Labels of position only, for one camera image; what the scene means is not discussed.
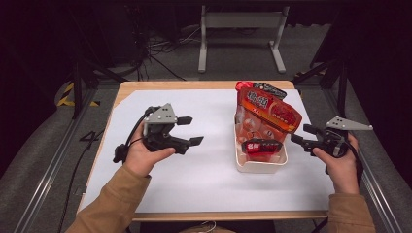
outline sleeve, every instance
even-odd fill
[[[328,233],[375,232],[364,197],[336,193],[329,196]]]
[[[149,185],[150,177],[121,166],[90,205],[78,212],[66,232],[124,232]]]

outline metal stand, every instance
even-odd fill
[[[206,12],[206,7],[202,6],[201,16],[201,45],[199,55],[198,72],[206,72],[207,40],[206,28],[277,28],[274,41],[269,41],[276,66],[279,73],[286,72],[281,54],[279,53],[279,43],[288,17],[289,7],[285,7],[282,12],[270,13],[217,13]]]

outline gray floor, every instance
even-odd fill
[[[280,52],[287,68],[286,74],[279,74],[267,42],[271,32],[257,30],[252,35],[244,35],[239,30],[218,30],[210,33],[208,47],[207,71],[197,72],[199,42],[180,46],[168,53],[160,53],[155,57],[163,62],[177,75],[187,80],[219,81],[219,80],[291,80],[297,72],[309,69],[320,42],[325,36],[328,26],[288,27],[284,31]],[[145,80],[177,80],[170,72],[154,60],[145,61],[142,74]],[[126,69],[118,67],[115,72]],[[136,74],[127,76],[137,80]],[[302,100],[314,125],[322,126],[336,115],[334,109],[336,87],[332,90],[321,90],[317,78],[298,85],[302,91]],[[56,102],[61,90],[56,93]],[[112,81],[102,81],[97,90],[88,92],[94,101],[100,101],[99,107],[87,107],[78,120],[72,120],[73,107],[58,107],[54,115],[48,118],[21,148],[9,170],[0,181],[0,232],[13,232],[17,227],[25,232],[56,232],[62,216],[65,196],[76,163],[87,142],[79,141],[90,131],[99,132],[106,126],[108,115],[118,92],[119,85]],[[347,118],[367,123],[356,93],[348,88]],[[76,126],[75,131],[68,130]],[[377,232],[412,232],[411,189],[400,177],[385,150],[373,132],[355,132],[360,140],[361,155],[369,172],[363,178],[361,192],[366,197],[373,215]],[[74,220],[81,195],[89,171],[91,169],[99,142],[93,143],[86,150],[77,170],[71,196],[65,215],[63,231]],[[51,177],[45,187],[47,195],[43,195],[31,215],[24,211],[30,204],[36,188],[48,172],[51,162],[62,154],[61,166],[57,166],[55,177]],[[276,220],[276,232],[311,232],[316,219]],[[132,229],[138,231],[139,225],[134,223]]]

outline white surface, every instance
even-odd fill
[[[310,123],[296,90],[286,90],[285,102],[303,117],[297,134]],[[139,213],[311,211],[327,210],[332,182],[325,165],[287,140],[289,161],[275,174],[241,173],[233,146],[234,89],[138,90],[113,111],[105,140],[91,174],[81,209],[91,203],[120,164],[113,163],[117,145],[125,142],[137,119],[150,106],[171,103],[178,117],[193,117],[190,125],[176,126],[170,134],[203,142],[185,155],[174,154],[156,164],[152,181],[137,209]]]

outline hand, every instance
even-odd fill
[[[358,151],[358,140],[351,134],[348,134],[348,140],[355,150]],[[335,193],[360,193],[356,158],[351,150],[348,150],[340,158],[332,157],[319,148],[314,148],[313,153],[326,164],[330,178],[333,181]]]
[[[157,162],[175,153],[175,149],[168,148],[150,152],[141,140],[143,138],[143,126],[144,123],[141,123],[131,137],[130,142],[134,142],[135,140],[138,141],[129,147],[124,166],[129,168],[136,175],[146,177],[152,171]]]

